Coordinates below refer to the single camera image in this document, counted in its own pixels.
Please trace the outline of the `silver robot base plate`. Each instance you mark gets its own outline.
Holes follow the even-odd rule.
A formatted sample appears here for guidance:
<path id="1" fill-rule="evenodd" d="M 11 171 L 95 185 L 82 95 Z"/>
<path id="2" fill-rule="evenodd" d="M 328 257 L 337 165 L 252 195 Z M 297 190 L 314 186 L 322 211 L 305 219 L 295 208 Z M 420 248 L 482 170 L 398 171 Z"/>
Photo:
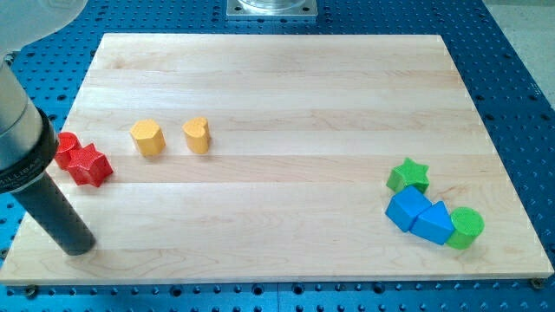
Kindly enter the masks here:
<path id="1" fill-rule="evenodd" d="M 251 16 L 317 16 L 316 0 L 227 0 L 226 14 Z"/>

